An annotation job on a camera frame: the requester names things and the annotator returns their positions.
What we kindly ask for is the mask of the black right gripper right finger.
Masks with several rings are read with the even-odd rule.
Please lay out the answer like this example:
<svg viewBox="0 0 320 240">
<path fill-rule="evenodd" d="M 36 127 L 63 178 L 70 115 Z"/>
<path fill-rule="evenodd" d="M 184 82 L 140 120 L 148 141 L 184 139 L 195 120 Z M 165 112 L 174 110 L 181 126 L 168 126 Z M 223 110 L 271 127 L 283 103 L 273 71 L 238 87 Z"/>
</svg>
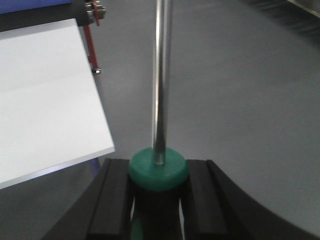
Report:
<svg viewBox="0 0 320 240">
<path fill-rule="evenodd" d="M 313 240 L 315 235 L 262 206 L 212 160 L 187 160 L 181 199 L 187 240 Z"/>
</svg>

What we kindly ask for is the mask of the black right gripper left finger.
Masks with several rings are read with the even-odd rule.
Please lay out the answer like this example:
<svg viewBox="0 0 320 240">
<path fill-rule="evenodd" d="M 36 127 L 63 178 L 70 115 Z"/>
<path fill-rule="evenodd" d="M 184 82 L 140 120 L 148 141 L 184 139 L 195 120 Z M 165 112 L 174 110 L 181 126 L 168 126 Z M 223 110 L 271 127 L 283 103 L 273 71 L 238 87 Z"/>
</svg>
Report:
<svg viewBox="0 0 320 240">
<path fill-rule="evenodd" d="M 133 194 L 129 161 L 106 159 L 89 187 L 44 240 L 127 240 Z"/>
</svg>

